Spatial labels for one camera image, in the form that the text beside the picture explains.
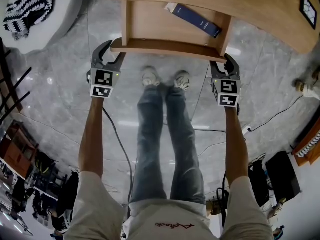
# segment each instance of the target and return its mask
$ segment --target wooden table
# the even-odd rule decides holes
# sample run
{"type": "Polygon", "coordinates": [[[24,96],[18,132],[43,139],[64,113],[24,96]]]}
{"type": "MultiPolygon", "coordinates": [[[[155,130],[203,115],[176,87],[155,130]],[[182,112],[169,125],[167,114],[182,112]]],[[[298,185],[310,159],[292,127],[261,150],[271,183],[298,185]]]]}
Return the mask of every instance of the wooden table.
{"type": "MultiPolygon", "coordinates": [[[[310,0],[318,14],[319,0],[310,0]]],[[[299,10],[300,0],[123,0],[122,39],[114,52],[191,56],[224,62],[232,17],[272,34],[298,53],[308,53],[320,33],[320,16],[313,29],[299,10]],[[191,7],[222,28],[217,39],[165,11],[168,2],[191,7]]]]}

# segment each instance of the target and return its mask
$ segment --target jeans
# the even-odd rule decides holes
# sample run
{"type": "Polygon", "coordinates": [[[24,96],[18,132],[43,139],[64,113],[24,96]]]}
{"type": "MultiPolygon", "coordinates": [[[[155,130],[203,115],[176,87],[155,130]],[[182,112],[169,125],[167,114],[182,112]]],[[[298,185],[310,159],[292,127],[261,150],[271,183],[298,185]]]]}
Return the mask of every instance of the jeans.
{"type": "MultiPolygon", "coordinates": [[[[199,168],[185,92],[172,87],[166,96],[167,121],[175,153],[171,200],[206,204],[204,178],[199,168]]],[[[147,86],[138,103],[138,154],[130,203],[167,199],[160,168],[160,138],[164,124],[163,98],[156,86],[147,86]]]]}

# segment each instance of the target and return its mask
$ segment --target gray marble floor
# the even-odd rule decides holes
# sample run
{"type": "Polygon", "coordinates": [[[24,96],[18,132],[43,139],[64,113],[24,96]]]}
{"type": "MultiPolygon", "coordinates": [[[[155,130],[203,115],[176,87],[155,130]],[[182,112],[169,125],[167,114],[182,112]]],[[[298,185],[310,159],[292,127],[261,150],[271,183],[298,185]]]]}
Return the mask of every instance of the gray marble floor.
{"type": "MultiPolygon", "coordinates": [[[[13,117],[25,123],[39,148],[59,161],[62,170],[78,164],[79,146],[91,102],[86,72],[98,45],[121,36],[120,5],[117,0],[84,0],[78,19],[59,42],[27,55],[13,50],[7,59],[14,82],[32,67],[18,90],[20,97],[27,91],[31,91],[31,95],[23,102],[22,114],[13,117]]],[[[310,54],[297,54],[266,32],[237,20],[227,52],[240,65],[240,122],[252,129],[289,107],[300,96],[292,87],[292,81],[301,76],[310,77],[312,70],[320,64],[320,45],[310,54]]],[[[115,57],[110,52],[105,56],[110,60],[115,57]]],[[[105,102],[105,108],[116,124],[133,168],[137,158],[137,102],[143,93],[140,68],[146,65],[155,66],[165,81],[178,70],[189,71],[191,88],[186,96],[192,124],[198,129],[226,128],[224,109],[217,106],[212,94],[208,61],[128,54],[121,78],[112,98],[105,102]]],[[[278,151],[289,151],[290,144],[318,106],[318,100],[302,98],[266,126],[247,133],[250,159],[263,153],[271,157],[278,151]]],[[[103,141],[103,182],[118,202],[125,203],[130,184],[129,166],[106,117],[103,118],[103,141]]],[[[225,172],[225,141],[224,133],[196,132],[205,191],[209,193],[207,198],[221,186],[225,172]]],[[[175,162],[167,126],[163,127],[160,153],[164,186],[169,194],[175,162]]]]}

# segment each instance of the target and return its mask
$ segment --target sleeve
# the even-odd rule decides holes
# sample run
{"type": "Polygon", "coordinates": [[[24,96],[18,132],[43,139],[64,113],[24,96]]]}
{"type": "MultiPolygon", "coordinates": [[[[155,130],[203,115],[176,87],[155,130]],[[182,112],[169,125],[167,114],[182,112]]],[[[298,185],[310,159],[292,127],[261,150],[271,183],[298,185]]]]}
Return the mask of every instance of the sleeve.
{"type": "Polygon", "coordinates": [[[80,173],[73,218],[65,240],[120,239],[125,211],[107,192],[100,177],[80,173]]]}
{"type": "Polygon", "coordinates": [[[267,217],[260,210],[250,179],[237,178],[231,185],[222,240],[273,240],[267,217]]]}

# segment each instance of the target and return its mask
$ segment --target white sneaker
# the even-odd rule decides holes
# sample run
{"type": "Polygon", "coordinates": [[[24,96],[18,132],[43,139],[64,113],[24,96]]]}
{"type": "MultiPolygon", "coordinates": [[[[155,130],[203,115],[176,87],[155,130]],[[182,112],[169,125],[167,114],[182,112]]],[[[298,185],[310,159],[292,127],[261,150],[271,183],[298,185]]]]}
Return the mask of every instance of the white sneaker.
{"type": "Polygon", "coordinates": [[[160,85],[160,77],[153,66],[147,66],[142,71],[142,84],[144,87],[147,86],[158,86],[160,85]]]}
{"type": "Polygon", "coordinates": [[[190,87],[190,74],[187,71],[181,70],[176,73],[174,87],[181,88],[186,91],[190,87]]]}

